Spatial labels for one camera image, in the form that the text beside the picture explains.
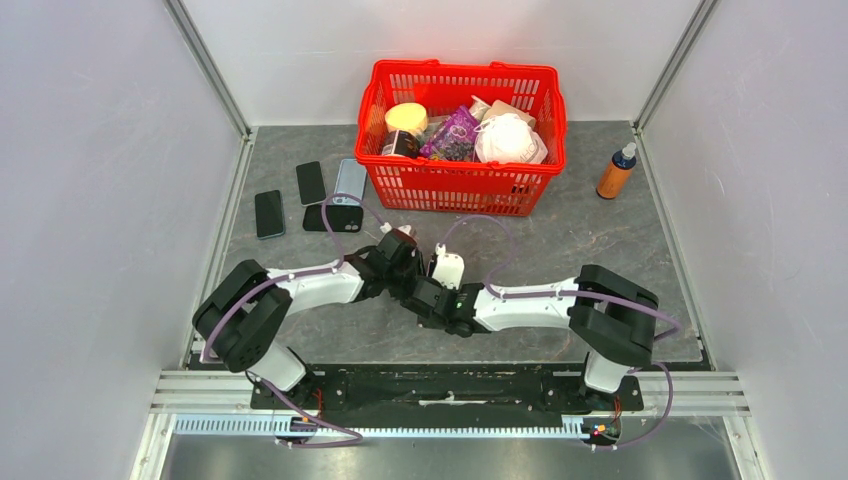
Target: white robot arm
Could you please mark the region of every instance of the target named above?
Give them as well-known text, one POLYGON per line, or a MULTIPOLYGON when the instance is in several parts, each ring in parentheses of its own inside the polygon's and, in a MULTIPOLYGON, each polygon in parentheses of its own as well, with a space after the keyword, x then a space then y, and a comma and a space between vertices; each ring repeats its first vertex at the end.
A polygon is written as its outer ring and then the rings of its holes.
POLYGON ((242 262, 198 309, 195 328, 204 338, 224 312, 252 287, 278 279, 255 299, 250 312, 239 311, 212 339, 212 347, 234 372, 250 369, 273 382, 281 391, 293 389, 307 368, 290 349, 275 341, 286 315, 333 303, 353 303, 388 290, 406 309, 418 314, 419 323, 447 333, 470 336, 507 328, 571 329, 592 349, 584 366, 587 387, 605 393, 618 390, 628 370, 650 364, 655 319, 618 305, 605 311, 596 301, 554 292, 606 292, 656 308, 656 297, 644 289, 597 266, 585 266, 579 277, 524 287, 486 287, 460 284, 460 267, 445 268, 442 257, 428 275, 415 241, 392 230, 365 257, 348 255, 344 262, 294 270, 265 271, 255 261, 242 262), (305 273, 320 271, 314 275, 305 273), (539 292, 551 294, 538 295, 539 292))

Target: red basket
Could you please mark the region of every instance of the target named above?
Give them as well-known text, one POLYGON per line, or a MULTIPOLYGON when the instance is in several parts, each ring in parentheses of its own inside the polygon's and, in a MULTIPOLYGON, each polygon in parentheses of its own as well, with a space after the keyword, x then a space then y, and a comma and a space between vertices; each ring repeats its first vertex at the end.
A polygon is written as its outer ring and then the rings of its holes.
POLYGON ((551 67, 380 60, 362 97, 354 155, 387 208, 524 216, 565 168, 565 131, 565 102, 551 67), (471 95, 490 104, 501 100, 534 116, 536 132, 548 147, 545 161, 499 164, 380 155, 389 108, 417 102, 430 116, 448 115, 470 105, 471 95))

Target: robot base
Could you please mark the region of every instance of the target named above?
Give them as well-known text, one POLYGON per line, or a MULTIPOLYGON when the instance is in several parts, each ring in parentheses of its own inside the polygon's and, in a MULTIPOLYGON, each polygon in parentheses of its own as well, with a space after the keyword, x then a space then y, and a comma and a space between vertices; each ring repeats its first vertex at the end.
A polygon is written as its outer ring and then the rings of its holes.
MULTIPOLYGON (((616 394, 586 392, 580 375, 563 374, 561 365, 310 367, 316 374, 290 392, 293 400, 303 408, 317 410, 320 389, 322 417, 350 427, 554 427, 562 425, 562 415, 611 415, 616 395, 622 410, 644 409, 635 377, 624 377, 616 394)), ((254 391, 250 407, 287 409, 261 386, 259 393, 254 391)))

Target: white bag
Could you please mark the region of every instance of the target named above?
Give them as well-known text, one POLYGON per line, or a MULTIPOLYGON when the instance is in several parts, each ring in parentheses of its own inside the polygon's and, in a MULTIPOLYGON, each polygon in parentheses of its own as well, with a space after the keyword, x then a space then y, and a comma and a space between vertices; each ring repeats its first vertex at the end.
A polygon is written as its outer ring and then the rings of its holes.
POLYGON ((483 163, 542 163, 548 156, 539 134, 514 113, 491 117, 477 131, 474 152, 483 163))

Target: orange bottle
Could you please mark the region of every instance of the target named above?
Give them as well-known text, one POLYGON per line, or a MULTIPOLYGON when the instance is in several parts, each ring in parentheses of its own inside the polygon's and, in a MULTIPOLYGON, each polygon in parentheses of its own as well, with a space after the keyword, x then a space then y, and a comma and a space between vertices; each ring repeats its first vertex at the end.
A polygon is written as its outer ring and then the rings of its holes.
POLYGON ((636 166, 636 144, 630 142, 626 147, 615 152, 612 156, 607 169, 601 176, 601 181, 595 191, 601 198, 612 200, 618 196, 618 192, 624 187, 630 174, 633 173, 633 167, 636 166))

